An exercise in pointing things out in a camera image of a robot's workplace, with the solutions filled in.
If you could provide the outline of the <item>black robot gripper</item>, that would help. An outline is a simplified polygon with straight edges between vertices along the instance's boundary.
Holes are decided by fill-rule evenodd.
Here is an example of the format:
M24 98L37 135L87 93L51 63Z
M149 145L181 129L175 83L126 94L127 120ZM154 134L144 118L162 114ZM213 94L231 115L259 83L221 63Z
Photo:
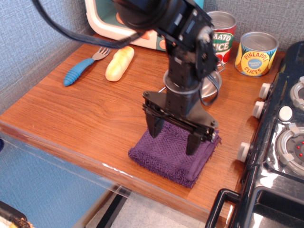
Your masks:
M164 121L190 133L186 154L193 155L201 140L213 141L218 122L207 113L200 98L200 92L180 95L172 91L158 93L145 91L143 108L149 134L156 138L163 129Z

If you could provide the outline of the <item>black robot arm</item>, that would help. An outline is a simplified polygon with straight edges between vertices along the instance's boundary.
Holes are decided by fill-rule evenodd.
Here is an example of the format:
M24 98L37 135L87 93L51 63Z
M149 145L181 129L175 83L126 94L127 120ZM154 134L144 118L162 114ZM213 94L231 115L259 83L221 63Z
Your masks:
M114 3L125 26L163 36L169 59L164 75L165 93L146 91L144 110L149 133L157 137L169 122L189 132L186 154L213 138L217 121L202 107L204 78L217 68L210 16L192 0L117 0Z

